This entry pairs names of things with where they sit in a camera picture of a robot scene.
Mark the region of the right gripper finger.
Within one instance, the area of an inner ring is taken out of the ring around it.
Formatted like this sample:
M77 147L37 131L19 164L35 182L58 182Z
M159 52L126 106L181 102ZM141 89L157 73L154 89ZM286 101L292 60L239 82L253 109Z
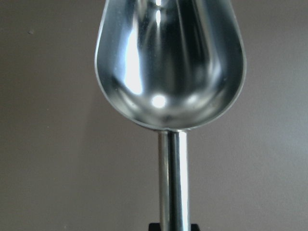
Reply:
M200 231L199 225L191 223L190 219L188 219L187 231Z

